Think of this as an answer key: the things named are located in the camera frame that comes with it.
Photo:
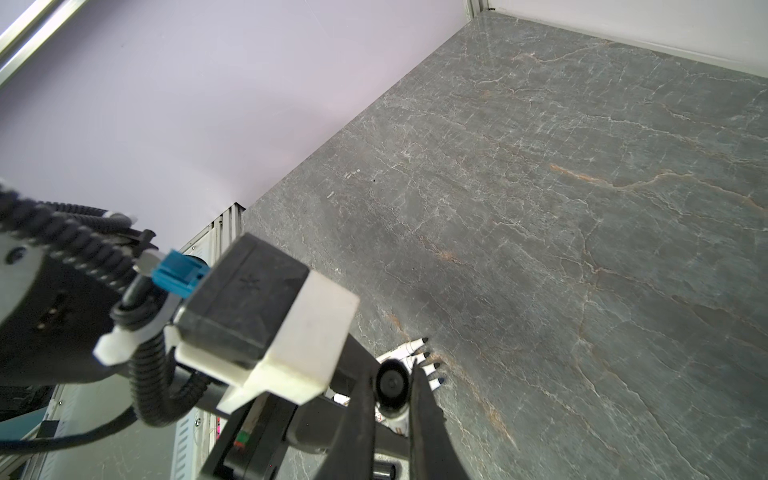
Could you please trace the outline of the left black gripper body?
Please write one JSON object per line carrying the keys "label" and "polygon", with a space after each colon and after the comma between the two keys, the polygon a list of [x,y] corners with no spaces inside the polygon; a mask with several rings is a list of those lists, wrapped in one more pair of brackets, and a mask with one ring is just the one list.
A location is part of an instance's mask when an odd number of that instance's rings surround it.
{"label": "left black gripper body", "polygon": [[[355,376],[376,358],[348,336],[331,387],[351,393]],[[275,479],[289,447],[325,454],[341,429],[346,407],[321,394],[297,406],[270,393],[230,414],[197,479]],[[409,440],[374,420],[374,452],[406,460]]]}

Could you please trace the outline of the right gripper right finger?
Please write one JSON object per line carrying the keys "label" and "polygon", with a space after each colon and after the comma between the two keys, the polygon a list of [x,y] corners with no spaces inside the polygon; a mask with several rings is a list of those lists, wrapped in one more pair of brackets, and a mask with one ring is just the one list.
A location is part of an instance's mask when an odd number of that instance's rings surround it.
{"label": "right gripper right finger", "polygon": [[419,367],[411,375],[409,424],[411,479],[469,479],[450,441],[442,410]]}

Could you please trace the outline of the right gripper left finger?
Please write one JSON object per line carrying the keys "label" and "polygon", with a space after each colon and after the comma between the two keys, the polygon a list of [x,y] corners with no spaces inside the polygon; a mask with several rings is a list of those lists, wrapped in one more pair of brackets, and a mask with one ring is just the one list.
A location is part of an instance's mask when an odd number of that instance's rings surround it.
{"label": "right gripper left finger", "polygon": [[361,378],[315,479],[372,479],[375,440],[373,378]]}

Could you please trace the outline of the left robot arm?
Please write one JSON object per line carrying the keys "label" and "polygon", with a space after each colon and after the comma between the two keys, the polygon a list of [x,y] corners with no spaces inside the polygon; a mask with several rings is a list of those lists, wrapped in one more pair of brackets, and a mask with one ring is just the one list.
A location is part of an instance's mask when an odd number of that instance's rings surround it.
{"label": "left robot arm", "polygon": [[377,400],[406,399],[408,371],[350,335],[355,294],[251,234],[208,265],[159,252],[150,233],[117,244],[130,226],[2,188],[2,384],[122,374],[131,393],[102,426],[5,440],[3,455],[73,449],[203,408],[227,420],[204,479],[271,479],[289,448],[326,454],[335,479],[374,478],[378,454],[408,458],[408,437],[374,417]]}

